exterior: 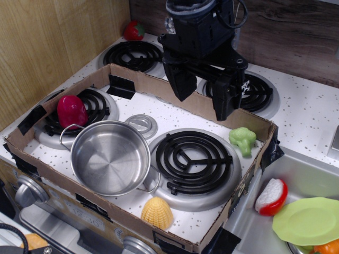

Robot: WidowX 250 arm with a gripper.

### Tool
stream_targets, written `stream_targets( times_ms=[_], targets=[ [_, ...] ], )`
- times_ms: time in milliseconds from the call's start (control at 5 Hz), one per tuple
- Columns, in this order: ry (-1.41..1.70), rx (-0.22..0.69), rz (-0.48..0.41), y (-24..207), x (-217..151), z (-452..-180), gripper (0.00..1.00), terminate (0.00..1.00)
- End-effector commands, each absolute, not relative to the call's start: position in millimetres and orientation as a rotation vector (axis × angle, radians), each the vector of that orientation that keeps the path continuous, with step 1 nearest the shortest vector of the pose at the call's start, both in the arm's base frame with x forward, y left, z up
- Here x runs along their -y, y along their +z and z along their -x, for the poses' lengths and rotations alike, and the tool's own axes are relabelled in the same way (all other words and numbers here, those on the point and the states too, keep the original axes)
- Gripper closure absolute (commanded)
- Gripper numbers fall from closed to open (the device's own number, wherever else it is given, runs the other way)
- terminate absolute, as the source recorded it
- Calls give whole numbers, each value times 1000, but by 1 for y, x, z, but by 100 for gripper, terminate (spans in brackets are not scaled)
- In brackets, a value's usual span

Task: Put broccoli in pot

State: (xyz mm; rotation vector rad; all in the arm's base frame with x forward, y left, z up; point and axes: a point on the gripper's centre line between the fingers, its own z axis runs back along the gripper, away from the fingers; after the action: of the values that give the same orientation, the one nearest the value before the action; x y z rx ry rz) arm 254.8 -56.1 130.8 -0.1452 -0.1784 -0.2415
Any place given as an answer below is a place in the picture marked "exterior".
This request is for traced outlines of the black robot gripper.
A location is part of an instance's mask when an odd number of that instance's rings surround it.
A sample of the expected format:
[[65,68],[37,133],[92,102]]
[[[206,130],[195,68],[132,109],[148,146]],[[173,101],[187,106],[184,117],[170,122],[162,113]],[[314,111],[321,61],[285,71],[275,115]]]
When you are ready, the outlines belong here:
[[175,96],[182,102],[197,88],[197,78],[212,82],[212,102],[218,121],[240,107],[248,62],[233,48],[236,30],[233,7],[167,7],[174,33],[162,34],[163,66]]

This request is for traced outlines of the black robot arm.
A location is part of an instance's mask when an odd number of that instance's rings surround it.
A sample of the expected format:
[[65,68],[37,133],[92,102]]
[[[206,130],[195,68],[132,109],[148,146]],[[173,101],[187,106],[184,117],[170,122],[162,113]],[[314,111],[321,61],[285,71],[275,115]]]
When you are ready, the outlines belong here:
[[233,1],[167,1],[175,32],[162,34],[163,66],[175,96],[184,101],[197,88],[200,77],[212,84],[212,103],[218,121],[240,107],[248,62],[232,46],[235,30],[248,18],[234,18]]

